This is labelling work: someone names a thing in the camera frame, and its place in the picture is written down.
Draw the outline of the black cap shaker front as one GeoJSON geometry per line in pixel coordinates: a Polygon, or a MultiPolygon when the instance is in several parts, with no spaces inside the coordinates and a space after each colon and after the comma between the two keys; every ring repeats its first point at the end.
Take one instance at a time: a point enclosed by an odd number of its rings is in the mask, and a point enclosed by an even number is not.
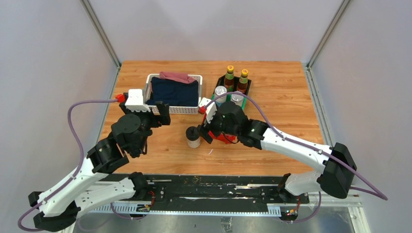
{"type": "Polygon", "coordinates": [[[190,148],[198,148],[201,144],[199,131],[195,126],[190,126],[186,129],[186,138],[190,148]]]}

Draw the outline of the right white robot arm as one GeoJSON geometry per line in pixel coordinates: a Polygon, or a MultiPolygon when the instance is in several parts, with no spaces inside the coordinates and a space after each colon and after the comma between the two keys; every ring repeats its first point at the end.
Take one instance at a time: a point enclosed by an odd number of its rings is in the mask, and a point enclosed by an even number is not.
{"type": "Polygon", "coordinates": [[[288,173],[282,177],[277,190],[282,202],[288,203],[298,195],[316,191],[324,191],[338,199],[347,197],[357,167],[346,145],[320,145],[282,131],[275,132],[268,123],[249,119],[242,108],[232,102],[221,106],[203,105],[200,110],[205,117],[198,131],[207,143],[228,134],[247,147],[277,152],[313,168],[311,172],[288,173]]]}

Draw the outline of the silver lid jar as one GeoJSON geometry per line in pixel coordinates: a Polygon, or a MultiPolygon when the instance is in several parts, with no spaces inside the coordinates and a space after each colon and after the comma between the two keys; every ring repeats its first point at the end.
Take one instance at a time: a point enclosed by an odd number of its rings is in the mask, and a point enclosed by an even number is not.
{"type": "Polygon", "coordinates": [[[227,89],[225,86],[217,86],[214,90],[214,100],[217,106],[220,106],[224,102],[226,102],[226,96],[222,96],[223,94],[227,93],[227,89]]]}
{"type": "Polygon", "coordinates": [[[243,101],[244,101],[244,96],[241,95],[241,92],[236,91],[233,94],[231,94],[230,100],[235,103],[237,106],[242,107],[243,101]]]}

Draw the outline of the yellow cap sauce bottle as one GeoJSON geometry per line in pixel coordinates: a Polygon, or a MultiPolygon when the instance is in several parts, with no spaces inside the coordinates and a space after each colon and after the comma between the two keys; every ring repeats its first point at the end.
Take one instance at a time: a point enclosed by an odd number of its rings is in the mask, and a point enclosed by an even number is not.
{"type": "Polygon", "coordinates": [[[227,89],[228,92],[232,92],[234,90],[234,83],[234,66],[229,65],[227,66],[224,78],[224,87],[227,89]]]}
{"type": "Polygon", "coordinates": [[[239,81],[237,84],[237,91],[246,94],[247,87],[248,87],[248,74],[249,71],[247,69],[243,69],[241,71],[241,75],[239,77],[239,81]]]}

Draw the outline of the silver lid jar back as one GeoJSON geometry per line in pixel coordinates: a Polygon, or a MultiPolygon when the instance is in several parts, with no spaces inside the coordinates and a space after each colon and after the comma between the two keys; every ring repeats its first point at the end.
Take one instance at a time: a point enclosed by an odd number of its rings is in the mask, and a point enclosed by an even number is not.
{"type": "Polygon", "coordinates": [[[243,101],[244,101],[244,96],[241,95],[241,92],[236,91],[233,94],[231,94],[230,100],[235,103],[237,106],[242,107],[243,101]]]}

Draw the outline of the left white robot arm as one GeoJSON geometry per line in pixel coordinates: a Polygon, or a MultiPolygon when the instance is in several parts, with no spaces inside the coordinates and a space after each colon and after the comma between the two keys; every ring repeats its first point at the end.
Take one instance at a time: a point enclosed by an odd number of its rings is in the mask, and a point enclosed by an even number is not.
{"type": "Polygon", "coordinates": [[[54,187],[43,192],[32,192],[29,203],[39,212],[34,216],[35,231],[61,231],[87,212],[118,200],[150,198],[155,194],[146,177],[133,172],[112,185],[89,190],[96,182],[126,165],[129,158],[147,153],[147,139],[153,128],[169,125],[169,105],[156,103],[159,113],[151,109],[134,111],[124,101],[120,103],[124,115],[111,125],[109,135],[87,153],[82,153],[79,165],[54,187]]]}

